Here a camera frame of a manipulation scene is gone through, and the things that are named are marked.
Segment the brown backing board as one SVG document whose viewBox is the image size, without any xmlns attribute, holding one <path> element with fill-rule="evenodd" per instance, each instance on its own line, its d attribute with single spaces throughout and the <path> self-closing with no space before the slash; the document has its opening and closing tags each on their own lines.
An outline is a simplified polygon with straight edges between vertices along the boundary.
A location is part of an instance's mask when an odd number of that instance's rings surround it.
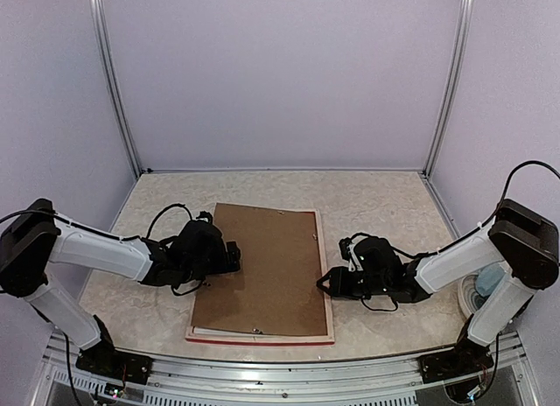
<svg viewBox="0 0 560 406">
<path fill-rule="evenodd" d="M 195 294 L 191 328 L 248 332 L 282 343 L 332 339 L 330 299 L 316 286 L 326 272 L 318 211 L 219 203 L 214 223 L 241 250 L 241 269 L 210 276 Z M 318 236 L 315 241 L 312 235 Z"/>
</svg>

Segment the white mat board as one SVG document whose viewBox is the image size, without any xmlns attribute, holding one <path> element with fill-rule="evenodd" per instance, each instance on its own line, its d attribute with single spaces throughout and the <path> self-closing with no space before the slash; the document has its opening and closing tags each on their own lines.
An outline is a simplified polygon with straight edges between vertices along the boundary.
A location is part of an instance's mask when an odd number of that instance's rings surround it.
<svg viewBox="0 0 560 406">
<path fill-rule="evenodd" d="M 229 330 L 218 330 L 212 329 L 207 327 L 200 327 L 194 326 L 191 330 L 192 334 L 200 334 L 200 335 L 207 335 L 207 336 L 221 336 L 221 337 L 249 337 L 261 334 L 253 334 L 249 330 L 248 332 L 238 332 L 238 331 L 229 331 Z"/>
</svg>

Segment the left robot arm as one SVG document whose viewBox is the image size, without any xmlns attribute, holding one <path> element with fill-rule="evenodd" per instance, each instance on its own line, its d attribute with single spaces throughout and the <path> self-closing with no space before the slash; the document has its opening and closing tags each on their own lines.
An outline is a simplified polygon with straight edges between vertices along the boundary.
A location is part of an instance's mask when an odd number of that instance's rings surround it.
<svg viewBox="0 0 560 406">
<path fill-rule="evenodd" d="M 86 312 L 54 277 L 51 265 L 78 266 L 126 278 L 144 286 L 200 288 L 212 275 L 237 272 L 241 251 L 224 241 L 208 212 L 190 217 L 176 235 L 156 241 L 146 235 L 119 236 L 89 227 L 37 199 L 24 210 L 2 217 L 1 291 L 22 298 L 58 327 L 79 349 L 81 368 L 113 375 L 124 365 L 102 320 Z"/>
</svg>

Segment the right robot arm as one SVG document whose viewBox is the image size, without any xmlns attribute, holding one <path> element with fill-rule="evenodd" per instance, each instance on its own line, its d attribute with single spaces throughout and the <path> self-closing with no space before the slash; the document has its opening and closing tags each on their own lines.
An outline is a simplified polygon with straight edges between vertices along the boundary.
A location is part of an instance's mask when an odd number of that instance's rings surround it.
<svg viewBox="0 0 560 406">
<path fill-rule="evenodd" d="M 424 382 L 491 368 L 491 344 L 538 291 L 559 277 L 559 231 L 540 214 L 504 199 L 490 219 L 439 251 L 405 254 L 385 238 L 364 233 L 340 240 L 345 266 L 326 272 L 317 287 L 332 298 L 387 296 L 394 305 L 416 304 L 449 284 L 483 303 L 469 314 L 455 345 L 419 358 Z"/>
</svg>

